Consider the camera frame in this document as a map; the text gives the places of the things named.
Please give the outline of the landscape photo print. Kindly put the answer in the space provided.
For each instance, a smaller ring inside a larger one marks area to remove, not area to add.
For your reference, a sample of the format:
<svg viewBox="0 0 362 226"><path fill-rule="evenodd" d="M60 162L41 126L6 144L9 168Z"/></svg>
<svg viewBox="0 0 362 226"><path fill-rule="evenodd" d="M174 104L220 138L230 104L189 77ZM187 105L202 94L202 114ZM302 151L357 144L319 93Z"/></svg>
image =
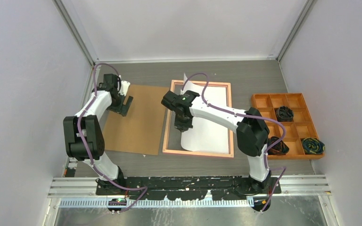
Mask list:
<svg viewBox="0 0 362 226"><path fill-rule="evenodd" d="M204 92L205 99L216 106L228 106L228 88L224 82L210 82ZM228 155L229 130L206 119L194 117L193 128L181 133L182 149L205 155Z"/></svg>

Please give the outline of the brown backing board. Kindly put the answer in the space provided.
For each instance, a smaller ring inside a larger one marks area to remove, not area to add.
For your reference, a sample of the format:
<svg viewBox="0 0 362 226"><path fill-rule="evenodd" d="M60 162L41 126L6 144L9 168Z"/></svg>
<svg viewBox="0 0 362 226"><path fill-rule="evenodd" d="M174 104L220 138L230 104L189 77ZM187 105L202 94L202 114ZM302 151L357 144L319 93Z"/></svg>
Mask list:
<svg viewBox="0 0 362 226"><path fill-rule="evenodd" d="M161 104L168 87L131 85L133 97L126 116L109 112L103 136L105 151L158 155L166 108Z"/></svg>

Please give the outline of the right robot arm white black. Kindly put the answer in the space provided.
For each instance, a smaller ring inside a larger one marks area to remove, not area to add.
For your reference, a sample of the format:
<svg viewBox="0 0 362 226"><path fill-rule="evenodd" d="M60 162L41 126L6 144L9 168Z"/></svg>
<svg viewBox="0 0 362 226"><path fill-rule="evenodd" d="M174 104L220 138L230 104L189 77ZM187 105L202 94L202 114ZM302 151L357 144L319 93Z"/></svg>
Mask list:
<svg viewBox="0 0 362 226"><path fill-rule="evenodd" d="M257 109L251 107L246 111L217 107L206 101L202 94L191 90L179 95L168 91L161 104L175 113L174 126L180 132L192 129L195 118L208 120L232 131L236 135L238 149L247 155L250 167L248 188L263 193L269 187L272 173L265 157L269 129Z"/></svg>

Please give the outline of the pink wooden picture frame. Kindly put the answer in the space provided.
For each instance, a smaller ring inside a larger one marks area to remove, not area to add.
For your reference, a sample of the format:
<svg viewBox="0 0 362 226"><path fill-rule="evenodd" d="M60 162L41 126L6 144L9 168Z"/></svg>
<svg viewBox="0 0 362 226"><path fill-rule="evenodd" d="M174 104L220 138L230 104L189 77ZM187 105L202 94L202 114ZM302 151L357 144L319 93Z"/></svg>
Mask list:
<svg viewBox="0 0 362 226"><path fill-rule="evenodd" d="M187 88L197 88L192 89L193 91L197 91L201 93L204 88L205 81L188 81L189 84L193 83L194 86L187 85ZM184 84L183 80L172 80L170 91L173 91L176 94L180 94L180 87L182 88ZM231 100L231 84L228 83L230 87L228 88L228 98L229 98L229 105L227 107L232 107L232 100ZM202 153L194 153L190 151L186 151L181 147L181 132L178 131L174 127L174 119L175 113L167 110L167 117L165 123L165 134L164 134L164 141L163 141L163 153L171 153L171 154L183 154L183 155L196 155L196 156L210 156L210 157L223 157L223 158L233 158L234 157L234 133L229 130L229 139L230 139L230 152L228 155L205 155Z"/></svg>

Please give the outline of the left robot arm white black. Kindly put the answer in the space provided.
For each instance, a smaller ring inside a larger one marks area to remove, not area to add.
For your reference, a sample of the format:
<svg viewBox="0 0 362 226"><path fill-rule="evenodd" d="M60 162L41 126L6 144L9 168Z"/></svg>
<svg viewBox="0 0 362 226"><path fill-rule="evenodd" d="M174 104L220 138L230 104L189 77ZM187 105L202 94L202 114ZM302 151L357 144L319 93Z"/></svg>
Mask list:
<svg viewBox="0 0 362 226"><path fill-rule="evenodd" d="M74 116L63 120L66 153L87 164L99 176L98 185L120 195L126 183L121 169L105 153L100 119L106 111L125 117L133 97L127 97L130 83L120 75L104 74L103 82L94 88L87 104Z"/></svg>

